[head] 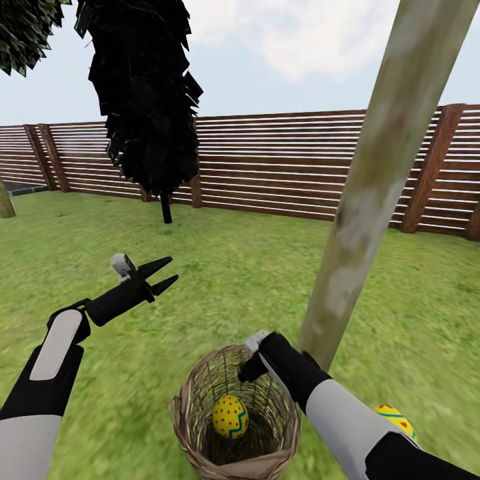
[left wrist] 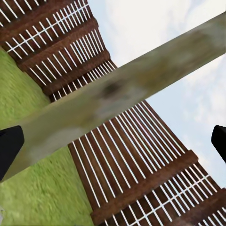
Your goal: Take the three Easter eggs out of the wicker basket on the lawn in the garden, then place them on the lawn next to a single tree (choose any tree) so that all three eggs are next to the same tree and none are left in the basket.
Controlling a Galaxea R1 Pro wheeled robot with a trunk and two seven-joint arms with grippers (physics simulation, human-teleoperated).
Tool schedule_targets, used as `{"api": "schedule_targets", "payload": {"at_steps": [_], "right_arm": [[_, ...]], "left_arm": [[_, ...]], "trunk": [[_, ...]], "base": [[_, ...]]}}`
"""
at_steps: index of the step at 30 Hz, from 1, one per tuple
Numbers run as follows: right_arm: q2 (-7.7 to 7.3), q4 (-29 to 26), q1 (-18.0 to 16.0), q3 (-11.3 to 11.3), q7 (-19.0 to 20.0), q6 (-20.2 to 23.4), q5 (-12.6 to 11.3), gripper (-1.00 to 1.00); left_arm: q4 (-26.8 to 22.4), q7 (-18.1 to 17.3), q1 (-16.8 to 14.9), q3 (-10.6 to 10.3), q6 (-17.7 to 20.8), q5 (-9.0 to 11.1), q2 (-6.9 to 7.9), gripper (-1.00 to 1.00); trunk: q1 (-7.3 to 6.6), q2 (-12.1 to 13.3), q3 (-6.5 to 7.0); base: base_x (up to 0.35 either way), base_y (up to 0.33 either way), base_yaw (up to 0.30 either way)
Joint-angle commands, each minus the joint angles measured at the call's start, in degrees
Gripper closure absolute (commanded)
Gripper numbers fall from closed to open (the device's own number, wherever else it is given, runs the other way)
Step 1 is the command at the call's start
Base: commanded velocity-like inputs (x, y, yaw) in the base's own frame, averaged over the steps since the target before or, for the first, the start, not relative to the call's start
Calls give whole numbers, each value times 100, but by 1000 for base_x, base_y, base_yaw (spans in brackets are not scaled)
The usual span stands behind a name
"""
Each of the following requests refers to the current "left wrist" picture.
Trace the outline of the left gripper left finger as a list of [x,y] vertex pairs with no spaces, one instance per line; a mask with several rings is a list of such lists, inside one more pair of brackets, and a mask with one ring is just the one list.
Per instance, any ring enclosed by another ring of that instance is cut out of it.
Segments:
[[24,144],[22,127],[17,125],[0,130],[0,181]]

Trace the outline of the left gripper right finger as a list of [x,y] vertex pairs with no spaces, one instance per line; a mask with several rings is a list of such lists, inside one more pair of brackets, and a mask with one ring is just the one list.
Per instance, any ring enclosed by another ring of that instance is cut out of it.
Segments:
[[216,125],[212,132],[211,142],[226,163],[226,127]]

